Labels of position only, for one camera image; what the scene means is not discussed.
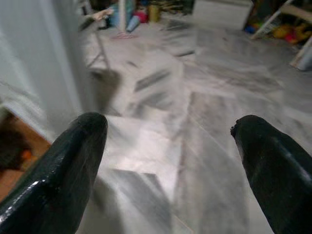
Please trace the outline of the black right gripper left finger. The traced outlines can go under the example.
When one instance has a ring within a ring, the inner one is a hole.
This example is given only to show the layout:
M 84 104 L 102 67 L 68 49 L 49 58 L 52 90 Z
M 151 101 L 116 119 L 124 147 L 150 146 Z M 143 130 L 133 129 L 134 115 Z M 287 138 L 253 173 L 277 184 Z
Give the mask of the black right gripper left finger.
M 107 139 L 107 118 L 71 122 L 0 203 L 3 234 L 74 234 L 92 192 Z

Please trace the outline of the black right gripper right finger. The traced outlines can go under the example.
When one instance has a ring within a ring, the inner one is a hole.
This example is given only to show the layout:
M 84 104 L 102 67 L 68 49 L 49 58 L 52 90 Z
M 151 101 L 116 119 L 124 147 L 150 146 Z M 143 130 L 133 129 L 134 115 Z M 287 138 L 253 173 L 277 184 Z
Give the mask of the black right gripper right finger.
M 265 119 L 231 127 L 250 188 L 275 234 L 312 232 L 312 157 Z

